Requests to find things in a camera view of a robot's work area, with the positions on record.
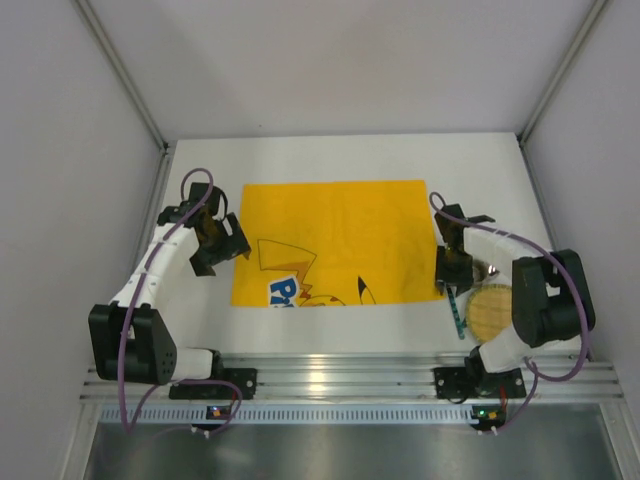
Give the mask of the aluminium frame post right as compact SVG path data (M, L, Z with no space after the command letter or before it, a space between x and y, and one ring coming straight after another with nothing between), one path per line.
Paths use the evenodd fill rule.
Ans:
M518 145L521 148L526 146L536 127L551 106L552 101L562 89L571 70L611 4L612 1L610 0L595 0L590 3L588 10L571 35L570 41L562 51L559 61L549 75L540 96L526 118L524 126L516 135Z

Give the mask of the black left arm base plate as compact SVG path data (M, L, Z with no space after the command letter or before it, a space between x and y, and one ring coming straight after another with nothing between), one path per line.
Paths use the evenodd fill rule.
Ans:
M258 370L255 368L223 368L221 375L209 380L186 380L169 390L171 400L243 400L254 398Z

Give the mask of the yellow printed cloth placemat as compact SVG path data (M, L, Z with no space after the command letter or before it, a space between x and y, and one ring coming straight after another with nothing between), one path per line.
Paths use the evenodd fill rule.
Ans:
M247 184L234 307L432 302L437 242L422 180Z

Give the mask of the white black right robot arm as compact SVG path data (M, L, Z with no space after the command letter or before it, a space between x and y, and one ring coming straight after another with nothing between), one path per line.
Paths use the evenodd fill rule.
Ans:
M468 217L458 204L434 206L443 244L437 248L435 286L455 304L453 294L475 284L473 264L481 261L511 283L511 320L494 339L475 347L464 368L476 388L525 364L537 380L560 383L582 370L596 319L579 254L551 251L505 231L487 215ZM551 343L578 338L575 365L561 376L547 375L532 360Z

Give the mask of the aluminium frame post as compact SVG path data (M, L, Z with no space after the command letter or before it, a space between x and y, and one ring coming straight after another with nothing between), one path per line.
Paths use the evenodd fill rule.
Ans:
M117 82L131 103L146 132L159 151L168 149L168 141L161 133L134 79L130 75L110 35L104 27L92 3L87 0L71 0L79 18L94 39L99 51L109 64Z
M551 106L552 101L562 89L571 70L611 4L612 1L610 0L595 0L590 3L588 10L571 35L570 41L562 51L559 61L549 75L540 96L526 118L524 126L516 135L518 145L521 148L526 146L536 127Z

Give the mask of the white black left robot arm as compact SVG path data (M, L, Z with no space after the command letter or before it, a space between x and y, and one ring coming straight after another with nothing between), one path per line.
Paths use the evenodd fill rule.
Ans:
M195 344L206 281L218 264L250 253L224 191L192 183L186 199L159 214L125 286L89 313L98 376L150 385L215 378L222 369L219 352Z

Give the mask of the aluminium frame post left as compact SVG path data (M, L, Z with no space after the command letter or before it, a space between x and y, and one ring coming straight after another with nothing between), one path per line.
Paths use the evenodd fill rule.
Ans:
M94 39L99 51L109 64L117 82L131 103L146 132L159 151L168 149L168 141L161 133L134 79L130 75L110 35L104 27L92 3L87 0L71 0L79 18Z

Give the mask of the round woven yellow plate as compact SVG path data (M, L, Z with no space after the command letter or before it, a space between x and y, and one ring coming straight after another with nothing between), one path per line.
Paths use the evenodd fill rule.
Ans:
M483 286L469 296L465 320L480 344L493 340L512 324L511 301L511 287L500 284Z

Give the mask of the aluminium mounting rail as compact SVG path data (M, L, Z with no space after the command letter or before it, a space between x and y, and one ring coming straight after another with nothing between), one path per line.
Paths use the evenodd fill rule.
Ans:
M433 370L462 364L455 354L380 355L231 355L226 367L257 370L255 398L341 402L356 400L436 400ZM534 400L539 403L616 402L624 394L612 364L589 362L573 379L541 380Z

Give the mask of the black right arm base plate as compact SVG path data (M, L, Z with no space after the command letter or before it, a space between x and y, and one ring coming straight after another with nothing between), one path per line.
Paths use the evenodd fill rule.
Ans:
M469 399L499 399L502 393L508 399L524 399L527 396L519 368L473 376L465 367L450 366L434 368L433 375L436 397L452 403L463 403Z

